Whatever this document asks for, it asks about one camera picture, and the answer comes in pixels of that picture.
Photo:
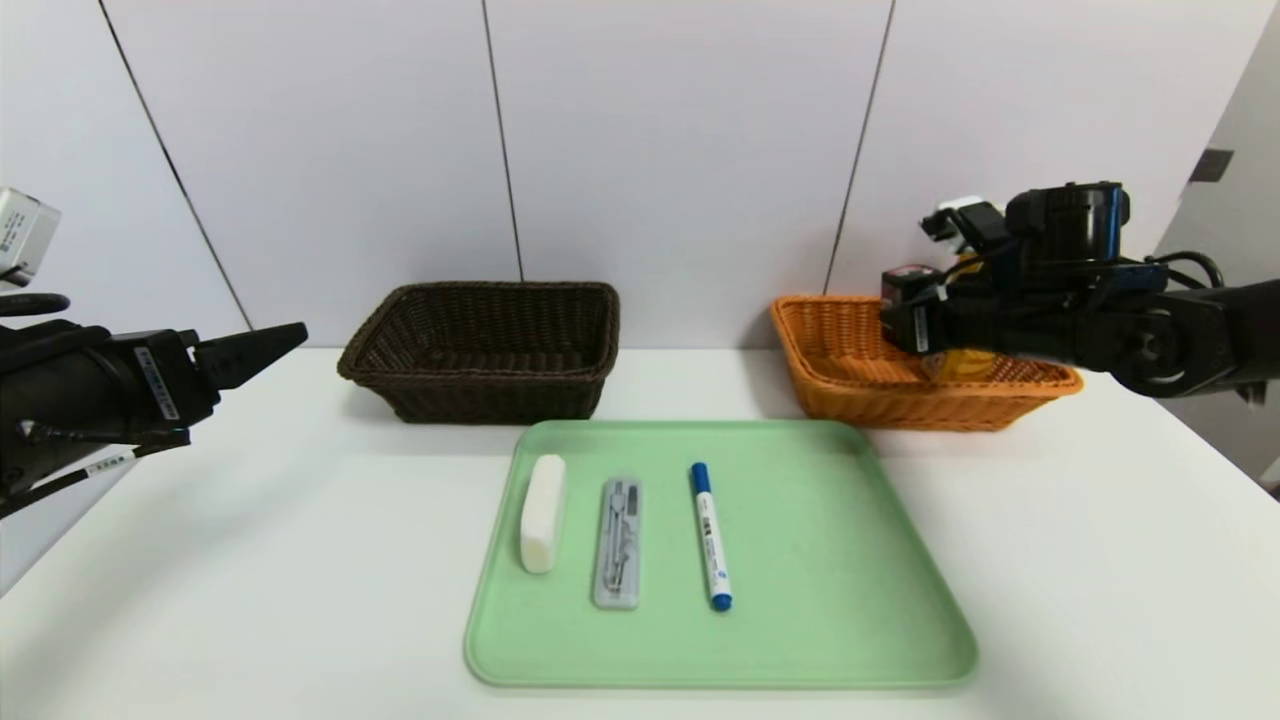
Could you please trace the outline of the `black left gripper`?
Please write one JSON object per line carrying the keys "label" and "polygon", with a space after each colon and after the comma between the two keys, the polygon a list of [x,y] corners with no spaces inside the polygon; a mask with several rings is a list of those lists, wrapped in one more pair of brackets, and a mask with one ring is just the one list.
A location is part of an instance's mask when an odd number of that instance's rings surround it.
{"label": "black left gripper", "polygon": [[211,415],[218,391],[253,379],[308,329],[296,322],[206,340],[193,346],[195,364],[192,340],[192,331],[100,325],[3,329],[3,486],[29,488],[113,439],[192,427]]}

